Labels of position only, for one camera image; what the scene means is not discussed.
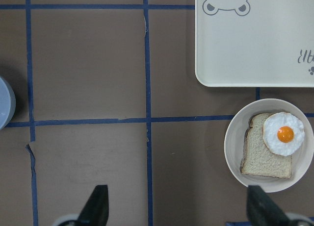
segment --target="white plate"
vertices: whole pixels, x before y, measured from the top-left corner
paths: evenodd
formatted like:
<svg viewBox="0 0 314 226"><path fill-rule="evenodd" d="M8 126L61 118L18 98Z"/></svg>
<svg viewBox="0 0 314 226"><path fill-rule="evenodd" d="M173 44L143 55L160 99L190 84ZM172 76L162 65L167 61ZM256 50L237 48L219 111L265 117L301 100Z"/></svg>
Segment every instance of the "white plate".
<svg viewBox="0 0 314 226"><path fill-rule="evenodd" d="M249 127L250 118L259 113L281 111L289 112L299 118L305 131L305 140L302 146L292 154L291 178L241 174L240 164L243 157L244 134ZM231 120L225 136L225 158L232 174L243 185L259 185L267 193L278 192L294 185L309 168L313 153L314 135L309 120L300 109L284 100L263 99L245 106Z"/></svg>
<svg viewBox="0 0 314 226"><path fill-rule="evenodd" d="M210 87L314 87L312 13L313 0L196 0L196 77Z"/></svg>

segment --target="fried egg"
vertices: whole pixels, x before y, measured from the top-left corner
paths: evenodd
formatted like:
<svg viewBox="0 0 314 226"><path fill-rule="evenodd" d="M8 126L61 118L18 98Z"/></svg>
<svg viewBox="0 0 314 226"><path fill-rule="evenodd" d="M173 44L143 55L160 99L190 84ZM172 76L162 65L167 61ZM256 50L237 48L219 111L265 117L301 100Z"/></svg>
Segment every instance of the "fried egg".
<svg viewBox="0 0 314 226"><path fill-rule="evenodd" d="M287 112L271 115L263 125L264 143L274 154L293 154L302 146L304 136L303 123Z"/></svg>

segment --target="egg white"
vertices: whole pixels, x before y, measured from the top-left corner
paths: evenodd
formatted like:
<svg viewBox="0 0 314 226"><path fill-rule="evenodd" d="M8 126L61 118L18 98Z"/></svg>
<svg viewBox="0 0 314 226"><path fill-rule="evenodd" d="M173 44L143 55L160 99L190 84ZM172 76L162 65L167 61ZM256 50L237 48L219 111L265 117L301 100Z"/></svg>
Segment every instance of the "egg white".
<svg viewBox="0 0 314 226"><path fill-rule="evenodd" d="M289 126L294 133L293 139L284 143L278 139L279 128ZM287 112L279 112L266 119L263 125L263 140L269 150L278 155L288 156L298 150L304 141L305 132L303 123Z"/></svg>

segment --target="egg yolk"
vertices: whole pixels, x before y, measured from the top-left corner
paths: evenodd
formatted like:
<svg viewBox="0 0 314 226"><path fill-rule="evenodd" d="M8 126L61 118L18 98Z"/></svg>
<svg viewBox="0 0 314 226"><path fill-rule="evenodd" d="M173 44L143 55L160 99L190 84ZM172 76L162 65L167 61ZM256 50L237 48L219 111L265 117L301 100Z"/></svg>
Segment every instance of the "egg yolk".
<svg viewBox="0 0 314 226"><path fill-rule="evenodd" d="M277 137L281 142L288 143L292 141L294 137L293 129L291 129L289 126L283 126L279 128Z"/></svg>

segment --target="slice of bread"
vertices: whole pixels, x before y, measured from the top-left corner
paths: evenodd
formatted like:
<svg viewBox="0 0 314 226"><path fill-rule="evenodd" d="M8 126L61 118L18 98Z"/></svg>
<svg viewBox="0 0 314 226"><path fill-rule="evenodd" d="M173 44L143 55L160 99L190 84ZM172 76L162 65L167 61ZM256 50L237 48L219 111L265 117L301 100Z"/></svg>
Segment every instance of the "slice of bread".
<svg viewBox="0 0 314 226"><path fill-rule="evenodd" d="M292 156L270 152L263 141L263 124L272 113L255 115L244 137L240 171L245 175L291 178Z"/></svg>

